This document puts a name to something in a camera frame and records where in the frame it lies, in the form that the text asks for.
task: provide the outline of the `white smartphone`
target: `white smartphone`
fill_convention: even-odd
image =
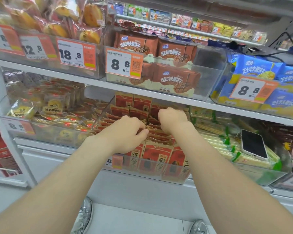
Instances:
[[[268,160],[266,147],[263,137],[259,134],[242,130],[241,150],[248,154],[257,157],[261,160]]]

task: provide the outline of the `white tile floor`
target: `white tile floor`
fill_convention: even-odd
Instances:
[[[0,184],[0,212],[27,192],[27,189]],[[94,204],[87,234],[188,234],[191,222]],[[216,234],[209,226],[210,234]]]

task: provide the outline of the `phone screen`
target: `phone screen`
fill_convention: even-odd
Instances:
[[[242,130],[242,146],[249,153],[268,158],[262,136],[247,130]]]

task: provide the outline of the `silver shoe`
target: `silver shoe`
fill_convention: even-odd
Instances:
[[[208,228],[202,219],[193,222],[189,234],[209,234]]]
[[[70,234],[85,234],[92,220],[93,207],[91,199],[86,197],[80,207],[78,216]]]

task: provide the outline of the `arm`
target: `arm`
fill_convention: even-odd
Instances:
[[[141,121],[124,116],[88,137],[55,171],[0,214],[0,233],[70,233],[82,200],[108,157],[133,150],[147,134]]]
[[[183,111],[161,109],[162,129],[186,155],[197,192],[218,234],[293,233],[293,215],[239,172],[196,131]]]

